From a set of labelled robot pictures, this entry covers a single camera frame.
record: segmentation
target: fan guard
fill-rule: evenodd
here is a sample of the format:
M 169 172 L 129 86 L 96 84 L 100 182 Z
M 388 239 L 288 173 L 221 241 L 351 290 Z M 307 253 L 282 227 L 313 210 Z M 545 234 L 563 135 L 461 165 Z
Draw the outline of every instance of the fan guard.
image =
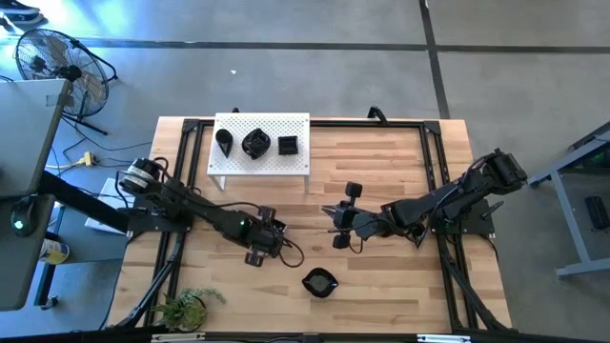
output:
M 65 114 L 90 116 L 106 105 L 109 79 L 98 60 L 106 62 L 67 34 L 29 30 L 17 42 L 15 59 L 24 80 L 64 78 L 72 82 L 73 106 L 64 107 Z

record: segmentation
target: concrete floor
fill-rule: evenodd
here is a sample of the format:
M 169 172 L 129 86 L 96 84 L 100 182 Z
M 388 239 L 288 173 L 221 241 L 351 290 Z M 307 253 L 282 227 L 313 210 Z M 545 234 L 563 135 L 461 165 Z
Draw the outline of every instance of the concrete floor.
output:
M 43 10 L 47 27 L 82 38 L 426 42 L 417 0 L 24 2 Z M 610 5 L 604 0 L 429 0 L 429 6 L 438 44 L 610 44 Z M 0 40 L 4 35 L 0 30 Z M 0 46 L 0 74 L 19 78 L 12 51 L 6 43 Z M 112 133 L 91 134 L 108 147 L 150 141 L 160 115 L 213 115 L 233 107 L 363 116 L 369 106 L 378 105 L 392 118 L 439 118 L 426 51 L 94 51 L 111 61 L 120 76 L 104 110 L 91 118 Z M 501 147 L 530 174 L 610 117 L 610 54 L 444 52 L 438 60 L 450 115 L 466 120 L 475 155 Z M 61 151 L 77 138 L 62 124 L 55 149 Z M 84 151 L 119 159 L 148 154 L 147 147 L 108 153 L 88 144 L 71 154 Z M 65 178 L 94 191 L 113 173 L 81 169 Z M 576 262 L 577 255 L 552 187 L 524 189 L 503 200 L 494 217 L 515 328 L 607 340 L 610 272 L 562 281 L 555 277 L 555 268 Z M 90 240 L 95 249 L 100 233 L 83 229 L 79 220 L 84 222 L 74 219 L 67 230 Z M 61 266 L 52 286 L 60 305 L 42 312 L 31 305 L 31 296 L 23 310 L 0 313 L 0 336 L 97 329 L 112 298 L 124 247 L 123 239 L 105 237 L 112 247 L 103 250 L 113 261 Z

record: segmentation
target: green plant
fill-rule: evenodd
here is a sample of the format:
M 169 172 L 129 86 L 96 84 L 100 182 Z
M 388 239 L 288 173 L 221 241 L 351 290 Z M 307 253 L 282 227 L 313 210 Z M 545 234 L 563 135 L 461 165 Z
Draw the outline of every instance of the green plant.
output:
M 203 324 L 208 316 L 203 297 L 213 297 L 221 303 L 226 303 L 222 294 L 213 289 L 186 289 L 176 299 L 165 295 L 165 304 L 157 305 L 153 311 L 163 313 L 161 323 L 170 330 L 194 331 Z

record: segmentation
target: pegboard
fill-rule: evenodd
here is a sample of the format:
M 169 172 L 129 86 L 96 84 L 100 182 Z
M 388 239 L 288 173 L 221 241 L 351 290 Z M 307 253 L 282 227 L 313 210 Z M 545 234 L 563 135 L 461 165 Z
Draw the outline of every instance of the pegboard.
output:
M 264 155 L 253 160 L 241 149 L 244 137 L 262 129 L 271 138 Z M 208 162 L 208 175 L 309 175 L 309 113 L 217 113 Z M 229 158 L 216 143 L 216 132 L 225 129 L 233 136 Z M 278 155 L 277 137 L 297 136 L 298 154 Z

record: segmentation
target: butcher block tabletop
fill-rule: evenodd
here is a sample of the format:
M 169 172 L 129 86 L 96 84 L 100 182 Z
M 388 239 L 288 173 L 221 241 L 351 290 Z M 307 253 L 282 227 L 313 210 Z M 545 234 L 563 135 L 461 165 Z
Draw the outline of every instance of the butcher block tabletop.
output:
M 184 119 L 160 117 L 154 135 L 151 157 L 167 158 L 170 173 Z M 348 118 L 312 118 L 312 121 L 332 119 Z M 439 122 L 449 173 L 455 179 L 473 160 L 466 125 L 463 120 Z M 210 145 L 214 141 L 212 130 L 209 126 L 203 134 L 195 186 L 202 190 L 204 197 L 216 203 L 249 201 L 276 208 L 276 218 L 288 225 L 286 237 L 302 248 L 305 261 L 295 269 L 286 267 L 279 258 L 266 258 L 261 268 L 246 265 L 246 249 L 223 239 L 203 220 L 195 219 L 186 239 L 177 293 L 186 288 L 214 287 L 227 299 L 225 305 L 206 303 L 209 315 L 200 331 L 451 331 L 433 235 L 428 235 L 419 250 L 400 237 L 372 237 L 365 242 L 361 254 L 349 249 L 336 250 L 332 247 L 334 235 L 327 233 L 333 227 L 332 220 L 321 210 L 323 205 L 335 205 L 346 199 L 344 191 L 348 181 L 363 185 L 356 205 L 369 211 L 378 212 L 380 205 L 425 194 L 428 186 L 418 130 L 311 127 L 309 193 L 304 193 L 302 177 L 286 176 L 230 177 L 226 190 L 220 192 L 206 175 Z M 183 182 L 189 171 L 193 141 L 190 139 L 187 148 Z M 434 139 L 430 137 L 429 142 L 437 167 Z M 235 142 L 233 149 L 241 149 L 239 142 Z M 127 247 L 109 325 L 127 316 L 148 289 L 160 236 L 159 232 L 145 232 Z M 510 326 L 498 262 L 491 245 L 476 235 L 465 235 L 463 245 L 474 289 L 498 320 Z M 288 263 L 298 261 L 296 250 L 284 248 L 282 253 Z M 335 291 L 324 299 L 313 297 L 301 283 L 316 267 L 328 270 L 339 282 Z M 456 297 L 465 323 L 461 292 L 456 291 Z

